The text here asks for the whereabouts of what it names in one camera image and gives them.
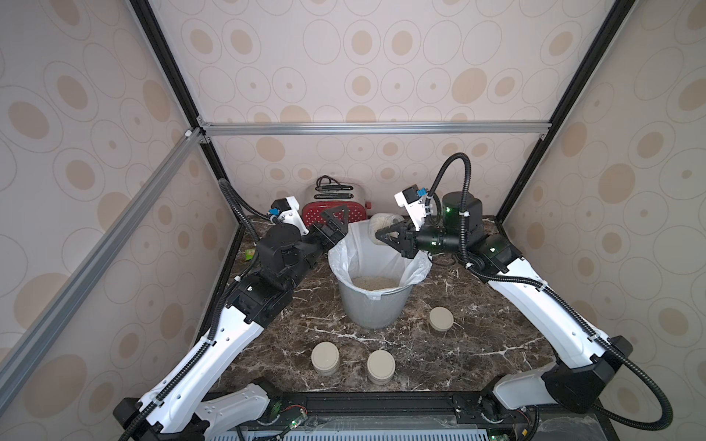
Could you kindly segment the glass jar with rice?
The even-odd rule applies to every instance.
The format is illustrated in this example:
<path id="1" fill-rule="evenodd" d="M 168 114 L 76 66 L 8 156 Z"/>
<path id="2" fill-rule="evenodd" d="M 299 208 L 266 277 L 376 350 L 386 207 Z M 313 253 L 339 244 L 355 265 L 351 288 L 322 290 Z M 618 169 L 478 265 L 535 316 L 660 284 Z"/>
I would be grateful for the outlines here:
<path id="1" fill-rule="evenodd" d="M 391 227 L 397 222 L 402 222 L 404 217 L 395 213 L 377 213 L 374 214 L 369 221 L 369 236 L 374 243 L 379 243 L 376 238 L 378 231 Z"/>

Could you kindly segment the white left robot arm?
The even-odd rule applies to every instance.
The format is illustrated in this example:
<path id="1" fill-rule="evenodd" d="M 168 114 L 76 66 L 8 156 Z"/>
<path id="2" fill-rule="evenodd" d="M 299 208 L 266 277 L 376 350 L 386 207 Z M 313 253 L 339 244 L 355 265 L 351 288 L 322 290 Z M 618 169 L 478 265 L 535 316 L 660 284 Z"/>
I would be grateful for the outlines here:
<path id="1" fill-rule="evenodd" d="M 113 415 L 123 440 L 212 440 L 263 417 L 274 391 L 260 383 L 216 399 L 205 397 L 233 360 L 292 302 L 322 255 L 347 235 L 346 206 L 301 229 L 284 215 L 257 241 L 255 263 L 222 294 L 221 308 L 198 344 L 156 387 L 125 398 Z"/>

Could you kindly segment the beige jar lid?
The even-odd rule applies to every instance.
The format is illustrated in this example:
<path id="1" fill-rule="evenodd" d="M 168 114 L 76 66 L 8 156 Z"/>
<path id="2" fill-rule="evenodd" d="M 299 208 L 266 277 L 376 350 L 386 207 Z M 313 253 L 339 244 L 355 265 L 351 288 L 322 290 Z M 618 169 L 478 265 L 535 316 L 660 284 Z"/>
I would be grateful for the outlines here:
<path id="1" fill-rule="evenodd" d="M 450 310 L 444 307 L 433 308 L 428 316 L 431 327 L 441 333 L 450 331 L 454 325 L 454 317 Z"/>

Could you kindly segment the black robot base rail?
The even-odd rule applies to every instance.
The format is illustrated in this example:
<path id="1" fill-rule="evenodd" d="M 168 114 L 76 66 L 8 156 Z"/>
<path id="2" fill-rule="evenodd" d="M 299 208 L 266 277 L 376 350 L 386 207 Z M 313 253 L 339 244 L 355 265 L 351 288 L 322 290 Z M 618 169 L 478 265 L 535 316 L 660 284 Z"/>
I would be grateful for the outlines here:
<path id="1" fill-rule="evenodd" d="M 456 424 L 487 429 L 492 438 L 534 439 L 540 425 L 536 407 L 509 410 L 478 391 L 282 391 L 270 381 L 253 381 L 266 391 L 270 405 L 260 423 L 285 427 L 297 417 L 307 422 L 335 417 L 449 417 Z"/>

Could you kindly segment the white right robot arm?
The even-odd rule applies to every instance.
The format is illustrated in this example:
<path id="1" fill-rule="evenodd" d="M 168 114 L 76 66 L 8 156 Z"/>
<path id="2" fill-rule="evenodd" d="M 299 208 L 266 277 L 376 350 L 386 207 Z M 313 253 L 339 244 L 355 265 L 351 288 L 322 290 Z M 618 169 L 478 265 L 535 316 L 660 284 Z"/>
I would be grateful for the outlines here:
<path id="1" fill-rule="evenodd" d="M 572 413 L 586 413 L 597 404 L 621 367 L 619 358 L 599 344 L 608 336 L 577 312 L 568 312 L 507 238 L 485 233 L 481 200 L 461 191 L 448 193 L 438 216 L 432 218 L 417 187 L 395 198 L 411 217 L 374 216 L 369 235 L 375 243 L 409 259 L 420 251 L 469 257 L 481 280 L 514 304 L 555 351 L 555 361 L 549 365 L 492 383 L 495 401 L 509 410 L 559 404 Z"/>

